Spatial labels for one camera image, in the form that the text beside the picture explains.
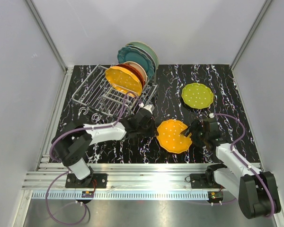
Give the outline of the orange dotted plate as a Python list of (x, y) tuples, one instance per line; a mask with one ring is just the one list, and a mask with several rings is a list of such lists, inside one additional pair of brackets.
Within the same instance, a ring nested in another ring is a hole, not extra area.
[(163, 121), (158, 127), (156, 136), (160, 146), (169, 153), (180, 154), (189, 150), (192, 140), (181, 134), (188, 126), (178, 120)]

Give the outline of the yellow dotted plate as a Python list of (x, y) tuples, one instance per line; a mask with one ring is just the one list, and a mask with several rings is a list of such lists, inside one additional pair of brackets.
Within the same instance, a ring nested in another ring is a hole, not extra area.
[(128, 91), (134, 92), (137, 96), (142, 93), (142, 84), (138, 77), (130, 70), (120, 67), (112, 66), (105, 71), (106, 80), (109, 84), (122, 93)]

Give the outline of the red brown scalloped plate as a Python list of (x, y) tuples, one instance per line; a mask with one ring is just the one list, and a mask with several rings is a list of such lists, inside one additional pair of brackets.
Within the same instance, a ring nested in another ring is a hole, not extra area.
[(141, 82), (142, 87), (145, 86), (145, 83), (144, 83), (144, 80), (143, 80), (143, 78), (142, 78), (142, 75), (140, 74), (140, 72), (139, 72), (137, 69), (135, 69), (134, 67), (132, 67), (132, 66), (130, 66), (130, 65), (127, 65), (127, 64), (125, 64), (125, 63), (123, 63), (123, 64), (118, 64), (117, 66), (123, 67), (123, 68), (128, 69), (129, 71), (133, 72), (133, 73), (137, 76), (137, 78), (139, 79), (139, 81)]

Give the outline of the cream plate with black flower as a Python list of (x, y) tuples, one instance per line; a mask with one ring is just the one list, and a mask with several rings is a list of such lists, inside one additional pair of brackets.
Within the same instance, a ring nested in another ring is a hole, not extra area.
[(125, 64), (130, 65), (130, 66), (134, 67), (135, 69), (137, 69), (140, 72), (140, 74), (142, 75), (144, 83), (147, 82), (147, 79), (148, 79), (147, 74), (146, 74), (144, 68), (141, 65), (139, 65), (138, 63), (133, 62), (133, 61), (127, 61), (127, 62), (125, 62)]

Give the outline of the teal plate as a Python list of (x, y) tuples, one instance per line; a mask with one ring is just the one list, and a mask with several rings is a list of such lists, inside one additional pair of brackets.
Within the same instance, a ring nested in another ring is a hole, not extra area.
[(146, 72), (148, 79), (152, 79), (155, 74), (154, 63), (148, 54), (131, 46), (122, 47), (117, 53), (118, 63), (123, 64), (128, 61), (139, 64)]

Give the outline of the green floral plate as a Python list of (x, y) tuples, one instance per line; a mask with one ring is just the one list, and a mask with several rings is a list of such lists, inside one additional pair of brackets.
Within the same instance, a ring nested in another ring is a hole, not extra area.
[(155, 65), (155, 70), (158, 69), (159, 58), (156, 55), (155, 51), (150, 46), (148, 46), (147, 44), (140, 42), (140, 41), (131, 41), (131, 42), (127, 43), (125, 46), (132, 46), (132, 47), (136, 47), (138, 49), (144, 50), (148, 55), (151, 56), (153, 63)]

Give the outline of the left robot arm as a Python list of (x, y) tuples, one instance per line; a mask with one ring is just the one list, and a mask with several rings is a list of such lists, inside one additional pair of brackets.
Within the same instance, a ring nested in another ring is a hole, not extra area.
[(58, 160), (70, 171), (66, 188), (88, 188), (96, 186), (93, 169), (84, 161), (88, 147), (106, 141), (137, 140), (138, 137), (153, 137), (155, 123), (153, 105), (146, 105), (136, 114), (118, 118), (115, 122), (92, 125), (72, 122), (69, 131), (52, 140), (50, 154), (56, 152)]

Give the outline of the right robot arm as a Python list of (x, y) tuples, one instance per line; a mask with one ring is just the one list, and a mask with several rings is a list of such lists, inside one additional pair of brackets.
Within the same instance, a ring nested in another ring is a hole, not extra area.
[(194, 120), (181, 134), (194, 145), (209, 149), (220, 161), (207, 167), (202, 180), (211, 188), (221, 186), (228, 190), (246, 218), (271, 217), (281, 211), (274, 175), (248, 162), (222, 136), (216, 119)]

